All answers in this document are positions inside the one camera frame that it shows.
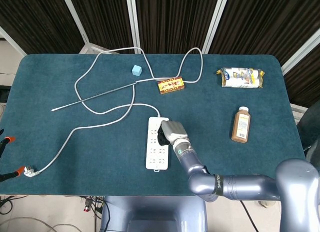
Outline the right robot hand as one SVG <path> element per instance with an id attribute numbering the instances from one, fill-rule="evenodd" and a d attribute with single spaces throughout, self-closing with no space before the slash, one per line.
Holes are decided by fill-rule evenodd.
<path id="1" fill-rule="evenodd" d="M 160 146 L 173 145 L 176 140 L 187 139 L 187 136 L 183 125 L 177 121 L 163 120 L 157 131 L 157 141 Z"/>

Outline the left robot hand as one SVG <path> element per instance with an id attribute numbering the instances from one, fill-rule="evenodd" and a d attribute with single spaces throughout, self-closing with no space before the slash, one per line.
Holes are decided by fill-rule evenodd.
<path id="1" fill-rule="evenodd" d="M 11 142 L 13 142 L 14 140 L 15 140 L 15 137 L 7 136 L 0 142 L 0 157 L 2 157 L 2 154 L 3 154 L 3 152 L 4 152 L 5 148 L 6 148 L 6 145 L 11 143 Z M 19 169 L 17 169 L 14 172 L 1 174 L 0 175 L 0 181 L 4 182 L 4 181 L 6 181 L 8 179 L 12 179 L 12 178 L 18 177 L 24 172 L 24 170 L 25 170 L 25 166 L 22 166 L 22 167 L 20 167 Z"/>

